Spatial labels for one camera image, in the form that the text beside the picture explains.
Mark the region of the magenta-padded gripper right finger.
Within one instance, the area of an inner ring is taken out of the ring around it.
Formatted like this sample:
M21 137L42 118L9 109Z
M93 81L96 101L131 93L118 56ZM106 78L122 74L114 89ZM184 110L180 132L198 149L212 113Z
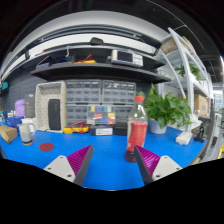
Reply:
M159 157L155 153L138 145L134 146L134 156L145 185L182 169L168 155Z

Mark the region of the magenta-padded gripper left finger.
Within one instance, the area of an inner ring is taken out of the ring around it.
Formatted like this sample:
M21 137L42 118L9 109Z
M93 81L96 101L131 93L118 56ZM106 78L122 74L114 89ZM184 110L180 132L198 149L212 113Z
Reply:
M93 146L89 145L69 156L59 155L44 170L81 186L85 180L92 156Z

